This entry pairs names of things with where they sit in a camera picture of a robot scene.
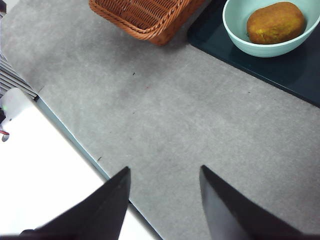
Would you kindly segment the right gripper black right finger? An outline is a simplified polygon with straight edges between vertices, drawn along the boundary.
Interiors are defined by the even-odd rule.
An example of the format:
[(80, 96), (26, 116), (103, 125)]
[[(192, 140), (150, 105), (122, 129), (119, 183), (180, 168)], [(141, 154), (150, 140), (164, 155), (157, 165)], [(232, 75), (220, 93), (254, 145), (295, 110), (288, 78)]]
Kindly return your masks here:
[(205, 165), (200, 167), (199, 183), (213, 240), (303, 240), (306, 237), (245, 197)]

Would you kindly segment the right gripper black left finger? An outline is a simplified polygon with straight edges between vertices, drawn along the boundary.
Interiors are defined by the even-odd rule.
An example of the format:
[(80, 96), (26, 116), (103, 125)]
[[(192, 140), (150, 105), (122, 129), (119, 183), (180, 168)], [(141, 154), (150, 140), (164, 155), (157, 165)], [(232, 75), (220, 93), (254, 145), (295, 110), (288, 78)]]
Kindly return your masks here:
[(123, 168), (86, 199), (22, 240), (117, 240), (129, 204), (131, 170)]

